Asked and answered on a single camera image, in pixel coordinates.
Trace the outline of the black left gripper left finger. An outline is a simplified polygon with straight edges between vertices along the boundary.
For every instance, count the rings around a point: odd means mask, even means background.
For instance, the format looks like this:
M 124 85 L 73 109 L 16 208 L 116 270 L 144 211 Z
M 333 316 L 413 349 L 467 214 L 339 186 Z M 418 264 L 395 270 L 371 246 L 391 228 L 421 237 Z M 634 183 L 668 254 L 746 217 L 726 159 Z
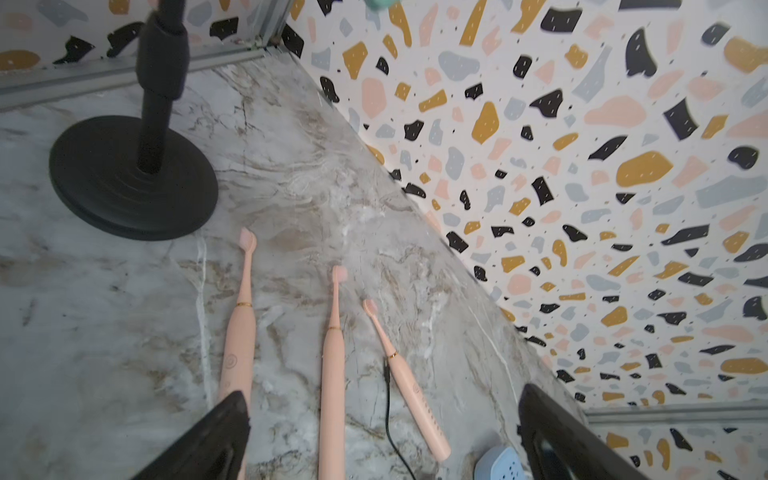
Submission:
M 134 479 L 237 479 L 249 433 L 246 400 L 241 391 L 234 391 Z

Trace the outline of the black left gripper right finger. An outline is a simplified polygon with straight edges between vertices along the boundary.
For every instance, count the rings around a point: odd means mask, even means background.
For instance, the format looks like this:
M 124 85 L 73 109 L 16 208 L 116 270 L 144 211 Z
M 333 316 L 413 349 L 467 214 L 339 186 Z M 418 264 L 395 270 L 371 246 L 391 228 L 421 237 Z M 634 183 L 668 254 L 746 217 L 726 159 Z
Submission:
M 518 405 L 520 436 L 535 479 L 643 479 L 586 426 L 534 384 Z

